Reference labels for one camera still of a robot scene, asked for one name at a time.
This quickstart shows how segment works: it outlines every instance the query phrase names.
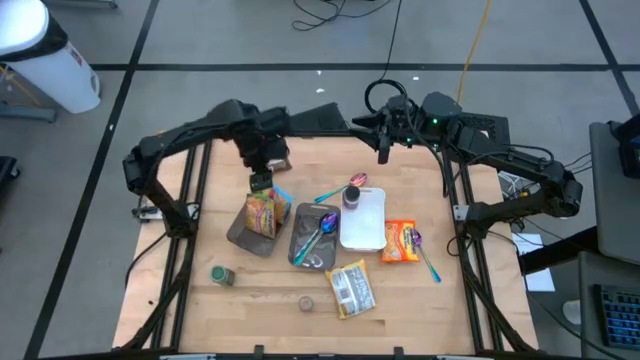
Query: chip bag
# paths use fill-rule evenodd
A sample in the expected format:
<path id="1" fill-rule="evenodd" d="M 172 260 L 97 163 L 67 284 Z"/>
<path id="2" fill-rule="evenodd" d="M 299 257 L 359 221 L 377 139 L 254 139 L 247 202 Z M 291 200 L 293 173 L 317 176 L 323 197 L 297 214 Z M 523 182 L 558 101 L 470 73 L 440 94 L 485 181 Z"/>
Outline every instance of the chip bag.
<path id="1" fill-rule="evenodd" d="M 275 202 L 262 193 L 247 195 L 247 228 L 271 239 L 276 237 Z"/>
<path id="2" fill-rule="evenodd" d="M 268 196 L 275 203 L 275 216 L 278 224 L 284 224 L 287 216 L 289 216 L 289 210 L 291 209 L 291 203 L 293 199 L 279 187 L 275 186 L 270 189 L 264 189 L 259 193 Z"/>
<path id="3" fill-rule="evenodd" d="M 382 250 L 383 262 L 419 262 L 413 242 L 415 220 L 385 220 L 387 245 Z"/>
<path id="4" fill-rule="evenodd" d="M 376 306 L 364 260 L 325 272 L 338 302 L 340 319 L 358 315 Z"/>

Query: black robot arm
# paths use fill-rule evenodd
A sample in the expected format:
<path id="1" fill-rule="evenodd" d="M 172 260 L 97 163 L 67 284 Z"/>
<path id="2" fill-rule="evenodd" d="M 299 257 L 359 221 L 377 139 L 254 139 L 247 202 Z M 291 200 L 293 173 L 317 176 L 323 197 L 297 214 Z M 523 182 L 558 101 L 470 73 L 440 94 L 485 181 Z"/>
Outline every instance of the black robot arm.
<path id="1" fill-rule="evenodd" d="M 558 161 L 517 151 L 509 144 L 498 144 L 455 119 L 446 126 L 443 147 L 451 150 L 453 161 L 462 166 L 484 164 L 540 185 L 540 190 L 529 196 L 491 205 L 477 202 L 455 206 L 455 220 L 462 222 L 472 236 L 485 237 L 496 222 L 540 213 L 570 217 L 580 210 L 582 185 Z"/>
<path id="2" fill-rule="evenodd" d="M 420 107 L 403 94 L 390 98 L 378 112 L 353 119 L 363 128 L 351 132 L 378 152 L 380 164 L 387 162 L 394 143 L 408 147 L 427 145 L 446 150 L 461 167 L 484 164 L 540 184 L 541 190 L 530 196 L 491 205 L 477 202 L 456 206 L 455 220 L 463 223 L 472 236 L 484 238 L 494 223 L 523 216 L 545 213 L 569 217 L 578 213 L 582 185 L 561 163 L 496 143 L 467 126 L 461 119 L 475 114 L 461 110 L 453 99 L 441 93 L 429 94 Z"/>
<path id="3" fill-rule="evenodd" d="M 204 118 L 140 140 L 123 160 L 129 191 L 146 196 L 163 214 L 167 235 L 188 237 L 195 230 L 187 205 L 176 201 L 157 179 L 160 161 L 211 139 L 233 140 L 244 166 L 251 168 L 252 191 L 272 186 L 268 163 L 286 160 L 289 149 L 284 139 L 288 132 L 286 108 L 263 112 L 255 105 L 227 100 Z"/>

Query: white plate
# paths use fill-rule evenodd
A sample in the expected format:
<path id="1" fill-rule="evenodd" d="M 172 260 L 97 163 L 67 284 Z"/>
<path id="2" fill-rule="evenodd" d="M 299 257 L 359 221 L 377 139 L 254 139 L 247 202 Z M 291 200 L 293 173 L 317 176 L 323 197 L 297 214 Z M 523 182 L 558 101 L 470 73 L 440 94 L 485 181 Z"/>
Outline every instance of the white plate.
<path id="1" fill-rule="evenodd" d="M 360 188 L 360 200 L 355 210 L 345 208 L 341 201 L 340 244 L 345 249 L 371 252 L 382 250 L 387 245 L 384 237 L 385 198 L 382 189 Z"/>

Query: gray floor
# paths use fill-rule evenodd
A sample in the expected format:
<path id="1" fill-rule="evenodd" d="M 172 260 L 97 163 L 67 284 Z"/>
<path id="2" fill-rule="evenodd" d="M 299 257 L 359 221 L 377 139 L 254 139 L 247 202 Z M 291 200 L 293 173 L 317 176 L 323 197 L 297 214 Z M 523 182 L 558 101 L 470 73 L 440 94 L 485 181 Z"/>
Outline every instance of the gray floor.
<path id="1" fill-rule="evenodd" d="M 119 2 L 116 11 L 48 3 L 87 61 L 126 64 L 150 1 Z M 326 10 L 312 0 L 301 3 Z M 617 60 L 640 63 L 640 48 L 632 46 L 640 3 L 590 3 Z M 304 19 L 290 1 L 160 0 L 140 62 L 381 63 L 386 60 L 396 4 L 394 0 L 367 18 L 340 18 L 301 33 L 290 28 L 292 20 Z M 348 1 L 345 11 L 356 14 L 370 6 Z M 405 0 L 392 61 L 464 62 L 482 10 L 480 1 Z M 606 64 L 580 4 L 573 0 L 494 0 L 474 62 Z M 63 111 L 52 125 L 0 120 L 0 154 L 17 157 L 24 170 L 2 200 L 0 358 L 24 354 L 124 73 L 99 75 L 103 100 L 95 110 L 82 115 Z M 454 95 L 459 75 L 392 71 L 388 78 L 399 80 L 420 99 L 431 91 Z M 336 101 L 345 118 L 351 118 L 365 113 L 362 93 L 379 76 L 379 71 L 136 72 L 40 355 L 110 348 L 123 277 L 139 231 L 129 215 L 135 198 L 126 190 L 120 160 L 141 136 L 200 117 L 233 97 L 262 108 L 287 105 L 291 112 Z M 640 73 L 625 77 L 632 90 L 640 92 Z M 390 94 L 376 90 L 374 102 L 381 104 Z M 589 151 L 589 123 L 629 117 L 610 72 L 471 72 L 462 105 L 467 111 L 509 117 L 514 143 L 547 147 L 562 161 Z M 560 236 L 593 225 L 591 174 L 578 176 L 585 196 L 577 217 L 533 220 Z M 556 241 L 547 234 L 543 239 Z M 578 297 L 577 266 L 565 264 L 552 273 L 557 291 L 537 296 L 559 312 L 564 301 Z M 534 304 L 532 311 L 541 348 L 580 354 L 578 341 Z"/>

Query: keyboard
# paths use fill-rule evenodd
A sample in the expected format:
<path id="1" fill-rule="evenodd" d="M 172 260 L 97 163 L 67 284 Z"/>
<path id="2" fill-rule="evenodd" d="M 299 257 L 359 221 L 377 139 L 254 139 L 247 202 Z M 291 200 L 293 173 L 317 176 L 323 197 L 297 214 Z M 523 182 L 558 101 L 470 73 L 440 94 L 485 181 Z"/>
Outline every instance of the keyboard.
<path id="1" fill-rule="evenodd" d="M 640 289 L 594 285 L 605 345 L 640 350 Z"/>

